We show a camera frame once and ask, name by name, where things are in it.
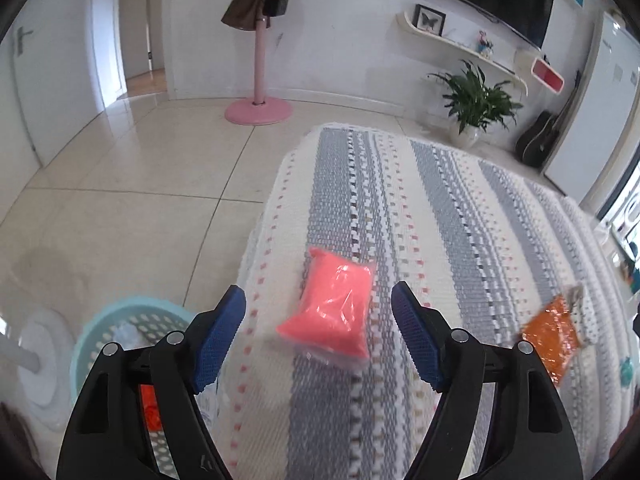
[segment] striped blanket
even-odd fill
[[[411,286],[481,342],[511,346],[565,288],[583,283],[594,344],[559,388],[586,476],[626,424],[632,388],[622,300],[572,200],[467,153],[377,130],[326,124],[284,159],[239,285],[247,316],[218,381],[212,436],[236,480],[403,478],[438,396],[421,382],[390,309]],[[275,328],[296,311],[320,246],[375,260],[359,374],[297,354]],[[492,406],[486,384],[462,477],[478,469]]]

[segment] white pole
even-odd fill
[[[0,333],[0,355],[34,374],[40,371],[40,359],[38,359],[38,356],[25,350],[17,342],[12,341],[2,333]]]

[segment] blue gripper pad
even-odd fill
[[[196,355],[193,375],[193,387],[196,394],[202,393],[208,384],[213,384],[218,378],[220,367],[236,337],[245,311],[244,291],[237,286],[232,286],[220,300],[215,311],[200,314],[200,316],[217,314],[217,317]]]
[[[440,350],[424,321],[416,312],[424,308],[404,282],[398,283],[391,291],[391,310],[402,338],[409,349],[420,378],[434,390],[441,390],[445,378],[440,370]]]

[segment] pink bag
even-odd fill
[[[309,254],[300,312],[276,330],[322,361],[362,368],[369,360],[366,322],[375,264],[356,264],[316,247]]]

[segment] brown bag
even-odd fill
[[[231,0],[222,17],[222,23],[239,30],[255,30],[255,23],[262,15],[264,0]],[[271,25],[267,18],[267,27]]]

